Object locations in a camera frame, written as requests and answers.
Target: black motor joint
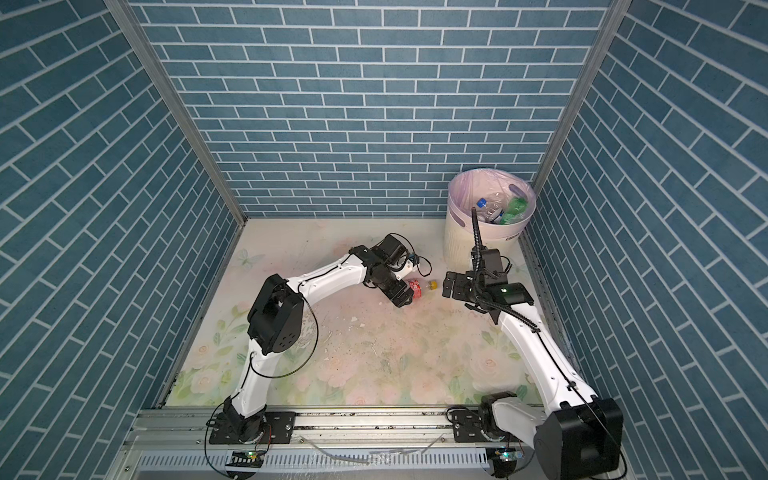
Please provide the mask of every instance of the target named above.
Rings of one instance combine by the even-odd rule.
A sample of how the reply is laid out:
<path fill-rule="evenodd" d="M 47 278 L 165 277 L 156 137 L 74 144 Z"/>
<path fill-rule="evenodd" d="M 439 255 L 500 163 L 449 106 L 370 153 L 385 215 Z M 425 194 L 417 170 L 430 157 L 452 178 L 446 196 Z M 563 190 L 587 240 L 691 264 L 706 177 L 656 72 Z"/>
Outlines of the black motor joint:
<path fill-rule="evenodd" d="M 400 240 L 390 234 L 373 248 L 360 245 L 349 249 L 349 253 L 360 258 L 367 269 L 365 283 L 377 286 L 395 306 L 409 305 L 413 301 L 411 287 L 405 281 L 397 280 L 390 267 L 400 259 L 408 260 L 408 249 Z"/>

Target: black bracket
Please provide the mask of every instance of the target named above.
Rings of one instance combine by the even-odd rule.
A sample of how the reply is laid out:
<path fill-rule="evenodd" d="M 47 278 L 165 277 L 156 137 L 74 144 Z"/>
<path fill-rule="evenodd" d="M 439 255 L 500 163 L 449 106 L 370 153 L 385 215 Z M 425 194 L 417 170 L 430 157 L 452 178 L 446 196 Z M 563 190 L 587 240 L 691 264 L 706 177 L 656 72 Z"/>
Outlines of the black bracket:
<path fill-rule="evenodd" d="M 456 409 L 448 412 L 453 424 L 453 441 L 456 443 L 487 442 L 482 433 L 480 415 L 473 410 Z"/>
<path fill-rule="evenodd" d="M 293 435 L 293 423 L 296 421 L 295 412 L 266 412 L 264 413 L 262 432 L 269 435 L 272 432 L 272 439 L 262 436 L 254 448 L 266 448 L 268 442 L 273 445 L 285 445 L 290 443 Z M 247 445 L 240 442 L 237 431 L 227 418 L 227 415 L 220 412 L 216 418 L 211 421 L 209 426 L 213 429 L 208 439 L 211 445 Z"/>

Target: plastic bottle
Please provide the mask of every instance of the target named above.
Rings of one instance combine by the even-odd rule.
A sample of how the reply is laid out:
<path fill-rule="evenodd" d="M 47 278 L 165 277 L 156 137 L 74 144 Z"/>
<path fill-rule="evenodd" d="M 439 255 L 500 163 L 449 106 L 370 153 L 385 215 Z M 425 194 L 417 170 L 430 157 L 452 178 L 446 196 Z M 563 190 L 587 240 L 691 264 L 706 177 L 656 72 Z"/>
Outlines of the plastic bottle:
<path fill-rule="evenodd" d="M 494 223 L 499 218 L 504 208 L 504 195 L 495 192 L 478 200 L 478 220 L 486 223 Z"/>
<path fill-rule="evenodd" d="M 528 201 L 524 197 L 513 197 L 509 201 L 504 214 L 502 215 L 501 225 L 517 223 L 523 218 L 525 210 L 528 208 Z"/>

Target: clear plastic bottle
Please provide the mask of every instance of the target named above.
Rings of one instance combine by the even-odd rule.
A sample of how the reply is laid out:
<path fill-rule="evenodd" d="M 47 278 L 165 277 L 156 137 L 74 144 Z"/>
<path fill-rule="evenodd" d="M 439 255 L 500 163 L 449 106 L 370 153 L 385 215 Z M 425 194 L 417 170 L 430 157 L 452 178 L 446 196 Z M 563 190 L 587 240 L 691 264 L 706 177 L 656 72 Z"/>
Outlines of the clear plastic bottle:
<path fill-rule="evenodd" d="M 478 220 L 486 223 L 495 223 L 494 220 L 502 215 L 505 203 L 504 194 L 494 192 L 478 200 Z"/>

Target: green plastic bottle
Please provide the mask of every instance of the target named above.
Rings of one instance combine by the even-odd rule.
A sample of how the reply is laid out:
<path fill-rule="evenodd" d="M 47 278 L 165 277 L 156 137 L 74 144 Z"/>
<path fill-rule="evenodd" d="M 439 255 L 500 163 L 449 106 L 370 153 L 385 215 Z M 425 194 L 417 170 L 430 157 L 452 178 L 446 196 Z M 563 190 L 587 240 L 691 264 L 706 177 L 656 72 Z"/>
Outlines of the green plastic bottle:
<path fill-rule="evenodd" d="M 514 197 L 512 200 L 509 201 L 509 205 L 507 205 L 506 210 L 504 210 L 504 215 L 502 215 L 502 221 L 500 222 L 501 225 L 509 225 L 512 223 L 517 223 L 523 218 L 523 213 L 525 213 L 525 209 L 528 208 L 528 201 L 525 198 L 522 197 Z"/>

